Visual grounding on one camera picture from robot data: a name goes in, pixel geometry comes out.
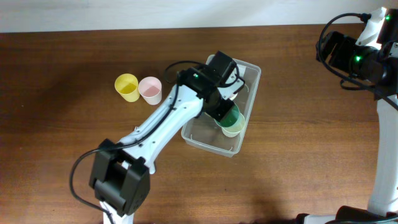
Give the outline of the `green plastic cup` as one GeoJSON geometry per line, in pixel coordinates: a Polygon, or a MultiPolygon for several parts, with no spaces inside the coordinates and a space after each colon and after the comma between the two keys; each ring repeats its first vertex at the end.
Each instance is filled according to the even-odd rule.
{"type": "Polygon", "coordinates": [[[232,125],[234,125],[240,115],[240,111],[237,105],[234,105],[227,113],[226,115],[221,119],[221,121],[217,121],[214,119],[215,123],[222,127],[222,128],[228,128],[232,125]]]}

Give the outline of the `cream plastic cup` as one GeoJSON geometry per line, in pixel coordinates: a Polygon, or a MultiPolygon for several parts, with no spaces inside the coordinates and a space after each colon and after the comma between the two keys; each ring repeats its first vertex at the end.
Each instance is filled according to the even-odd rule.
{"type": "Polygon", "coordinates": [[[245,117],[243,114],[239,114],[236,122],[230,127],[222,127],[221,130],[226,137],[233,138],[237,136],[245,127],[245,117]]]}

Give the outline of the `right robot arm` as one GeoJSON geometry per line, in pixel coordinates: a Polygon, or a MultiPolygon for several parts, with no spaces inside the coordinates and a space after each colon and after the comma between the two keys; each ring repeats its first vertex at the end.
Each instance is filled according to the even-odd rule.
{"type": "Polygon", "coordinates": [[[376,178],[365,209],[342,206],[334,215],[301,213],[294,223],[397,223],[397,9],[356,13],[364,30],[355,39],[322,30],[317,60],[348,82],[349,91],[374,95],[379,119],[376,178]]]}

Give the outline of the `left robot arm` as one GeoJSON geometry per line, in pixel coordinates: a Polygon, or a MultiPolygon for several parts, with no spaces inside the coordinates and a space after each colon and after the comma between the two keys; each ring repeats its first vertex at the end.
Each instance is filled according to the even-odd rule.
{"type": "Polygon", "coordinates": [[[244,84],[240,69],[199,65],[177,76],[167,99],[131,134],[97,149],[89,186],[99,200],[105,223],[132,223],[150,190],[155,160],[176,132],[202,113],[221,121],[233,109],[229,96],[244,84]]]}

